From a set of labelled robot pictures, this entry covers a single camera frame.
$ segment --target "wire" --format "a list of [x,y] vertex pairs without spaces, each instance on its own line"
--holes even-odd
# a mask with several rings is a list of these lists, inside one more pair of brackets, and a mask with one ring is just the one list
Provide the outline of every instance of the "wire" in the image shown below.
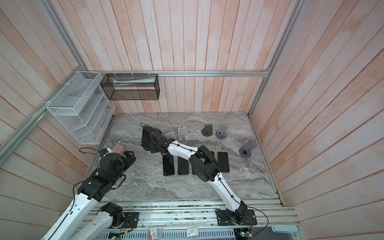
[[265,227],[263,227],[263,229],[261,229],[260,231],[258,231],[255,235],[252,234],[253,237],[256,236],[257,234],[259,234],[261,231],[263,231],[263,230],[268,226],[268,224],[269,224],[269,219],[268,219],[268,217],[265,215],[265,213],[263,213],[263,212],[260,211],[260,210],[258,210],[258,211],[261,212],[262,214],[264,214],[264,216],[266,217],[267,223],[266,223]]
[[251,222],[251,231],[252,231],[252,236],[253,236],[253,229],[252,229],[252,227],[253,227],[253,224],[252,224],[252,220],[249,218],[249,217],[247,217],[248,219],[249,219],[249,221]]
[[129,224],[128,219],[127,219],[127,218],[123,218],[123,220],[122,220],[122,225],[121,225],[120,232],[119,232],[119,236],[121,235],[121,230],[122,230],[122,227],[124,226],[124,219],[127,220],[127,224],[128,224],[128,226],[129,226],[129,228],[130,228],[130,230],[128,230],[127,233],[133,231],[133,228],[132,228],[131,225]]
[[[99,152],[99,150],[94,149],[94,148],[92,148],[92,147],[82,147],[82,148],[79,149],[79,152],[82,152],[82,151],[80,151],[81,149],[93,149],[93,150]],[[82,152],[82,153],[88,153],[88,154],[98,155],[98,154],[96,154],[96,153],[92,153],[92,152]]]
[[[82,183],[82,182],[83,182],[83,181],[78,182],[78,183],[76,183],[75,185],[73,185],[73,188],[72,188],[72,193],[73,193],[73,203],[72,203],[72,206],[71,206],[70,211],[72,211],[72,208],[73,208],[73,206],[74,206],[74,197],[75,197],[75,195],[74,195],[74,187],[75,187],[76,185],[78,185],[79,183]],[[60,227],[61,224],[64,222],[64,220],[66,219],[67,216],[68,216],[68,213],[67,213],[67,215],[65,215],[65,217],[63,218],[63,220],[60,222],[60,224],[57,226],[57,228],[55,229],[55,231],[53,232],[53,234],[48,238],[48,240],[50,240],[51,237],[56,233],[56,231],[59,229],[59,227]]]
[[141,122],[141,123],[140,123],[140,126],[142,126],[142,127],[143,127],[142,124],[145,124],[145,125],[147,125],[148,127],[151,127],[151,126],[149,126],[148,124]]
[[[221,182],[221,184],[225,187],[225,189],[227,190],[227,192],[231,195],[231,198],[233,198],[233,200],[235,201],[235,202],[237,202],[238,204],[241,204],[241,203],[239,203],[234,197],[233,197],[233,195],[231,194],[231,192],[227,189],[227,187],[225,186],[225,184],[221,181],[221,178],[219,177],[218,178],[218,180]],[[269,219],[268,219],[268,217],[265,215],[265,213],[263,213],[262,211],[260,211],[259,209],[257,209],[257,208],[255,208],[255,207],[251,207],[251,206],[247,206],[247,207],[250,207],[250,208],[252,208],[252,209],[256,209],[256,210],[258,210],[259,212],[261,212],[262,214],[264,214],[264,216],[266,217],[266,220],[267,220],[267,224],[266,224],[266,226],[265,227],[263,227],[263,229],[261,229],[260,231],[258,231],[255,235],[253,235],[253,236],[256,236],[257,234],[259,234],[261,231],[263,231],[267,226],[268,226],[268,224],[269,224]]]
[[216,215],[218,216],[218,217],[220,217],[218,214],[217,214],[217,210],[220,210],[221,211],[221,213],[223,214],[223,216],[224,216],[224,211],[223,210],[221,210],[221,209],[215,209],[215,213],[216,213]]
[[101,208],[99,208],[99,210],[97,210],[97,212],[96,212],[96,216],[99,214],[99,211],[101,210]]
[[68,214],[65,215],[65,217],[63,218],[63,220],[61,221],[61,223],[57,226],[57,228],[55,229],[55,231],[53,232],[53,234],[48,238],[48,240],[51,239],[51,237],[56,233],[56,231],[59,229],[60,225],[63,223],[63,221],[66,219],[67,216],[68,216]]
[[170,144],[175,144],[177,147],[184,148],[184,149],[186,149],[186,150],[189,150],[190,152],[197,152],[197,151],[195,151],[195,150],[188,149],[188,148],[186,148],[186,147],[180,146],[180,144],[176,144],[176,143],[173,143],[173,142],[171,142]]
[[72,208],[73,208],[73,206],[74,206],[74,197],[75,197],[75,195],[74,195],[74,187],[75,187],[76,185],[78,185],[79,183],[82,183],[82,182],[83,182],[83,181],[78,182],[78,183],[76,183],[75,185],[73,185],[73,188],[72,188],[72,193],[73,193],[73,204],[72,204],[72,206],[71,206],[70,211],[72,211]]
[[127,178],[127,176],[126,176],[125,174],[122,174],[122,175],[124,176],[123,180],[121,180],[121,182],[120,182],[120,184],[118,185],[118,187],[116,187],[116,188],[112,188],[112,190],[118,189],[118,188],[121,186],[121,184],[125,181],[125,179]]

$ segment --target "mounting plate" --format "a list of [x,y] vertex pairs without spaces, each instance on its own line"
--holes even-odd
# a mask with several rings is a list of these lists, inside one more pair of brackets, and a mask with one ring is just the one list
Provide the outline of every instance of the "mounting plate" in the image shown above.
[[[222,211],[217,211],[219,214],[217,216],[217,225],[219,226],[232,226],[235,225],[230,219],[231,219],[231,211],[229,210],[222,210]],[[255,226],[257,224],[256,216],[255,216],[255,211],[252,209],[248,209],[247,212],[245,213],[245,220],[244,222],[240,223],[239,225],[251,225],[251,223]]]
[[[123,212],[126,219],[128,219],[129,224],[132,228],[137,227],[137,221],[139,220],[139,212]],[[124,221],[122,228],[130,228],[127,222]]]

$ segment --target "gray marble surface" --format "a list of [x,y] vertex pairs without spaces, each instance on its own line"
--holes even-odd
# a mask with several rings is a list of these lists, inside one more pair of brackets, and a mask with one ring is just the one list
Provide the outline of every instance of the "gray marble surface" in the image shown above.
[[[116,190],[109,191],[104,201],[146,201],[146,200],[215,200],[220,199],[213,188],[192,175],[177,174],[177,157],[174,157],[175,175],[163,176],[162,156],[151,154],[141,147],[144,122],[158,128],[164,134],[174,131],[178,138],[179,126],[188,128],[188,141],[181,143],[210,151],[228,152],[230,173],[223,173],[225,180],[241,199],[276,198],[271,181],[258,148],[248,159],[239,156],[239,148],[254,136],[245,113],[133,113],[116,115],[104,147],[122,144],[126,150],[134,151],[136,162],[126,172],[127,179]],[[219,140],[213,134],[204,137],[201,129],[212,124],[214,133],[220,124],[228,126],[228,137]]]

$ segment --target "wire shelf organizer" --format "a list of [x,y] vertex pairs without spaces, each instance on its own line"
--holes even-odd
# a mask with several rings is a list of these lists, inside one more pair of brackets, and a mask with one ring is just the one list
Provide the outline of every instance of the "wire shelf organizer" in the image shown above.
[[103,92],[95,93],[101,80],[98,72],[78,72],[47,107],[80,144],[99,144],[115,111]]

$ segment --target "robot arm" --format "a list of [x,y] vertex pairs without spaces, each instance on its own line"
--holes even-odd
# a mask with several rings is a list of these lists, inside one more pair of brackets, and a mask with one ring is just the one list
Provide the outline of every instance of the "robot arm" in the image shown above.
[[[122,176],[124,179],[121,182],[125,180],[123,173],[135,162],[134,153],[132,151],[125,151],[123,155],[114,152],[105,153],[100,159],[100,168],[83,181],[73,202],[41,240],[68,240],[85,216],[108,191],[114,189],[112,187],[117,180]],[[108,203],[100,210],[96,219],[76,234],[75,239],[94,239],[100,231],[99,228],[103,231],[111,225],[118,228],[123,224],[121,207]]]
[[188,160],[196,175],[204,182],[208,182],[223,199],[230,212],[231,221],[239,225],[245,222],[247,206],[226,183],[217,160],[207,147],[190,147],[174,139],[166,139],[160,130],[150,126],[143,126],[142,146],[151,153],[169,152],[173,156]]

